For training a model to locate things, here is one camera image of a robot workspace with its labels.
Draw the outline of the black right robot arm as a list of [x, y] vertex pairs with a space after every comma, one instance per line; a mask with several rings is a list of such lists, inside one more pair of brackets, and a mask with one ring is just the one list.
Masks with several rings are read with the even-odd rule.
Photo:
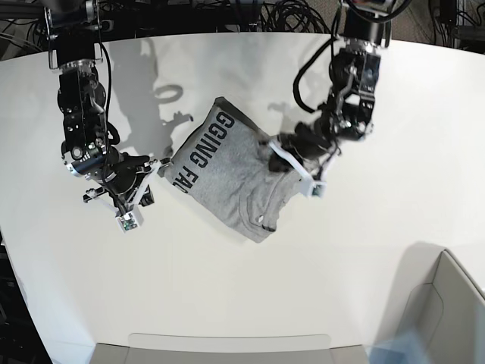
[[63, 114], [61, 157], [68, 171], [100, 185], [116, 202], [129, 202], [148, 174], [147, 156], [121, 153], [117, 129], [108, 121], [111, 89], [96, 65], [107, 56], [101, 43], [96, 1], [45, 1], [48, 65], [58, 71], [58, 107]]

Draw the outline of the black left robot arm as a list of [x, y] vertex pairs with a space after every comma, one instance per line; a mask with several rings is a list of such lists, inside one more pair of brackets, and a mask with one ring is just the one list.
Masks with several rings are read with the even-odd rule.
[[[393, 7], [392, 1], [342, 1], [330, 28], [331, 38], [300, 68], [293, 81], [296, 104], [319, 116], [312, 124], [300, 122], [292, 133], [280, 134], [277, 142], [314, 179], [323, 176], [341, 143], [362, 141], [372, 130], [379, 49], [390, 43]], [[346, 19], [340, 32], [342, 11]], [[331, 85], [327, 99], [312, 108], [303, 102], [299, 84], [325, 50], [330, 50]]]

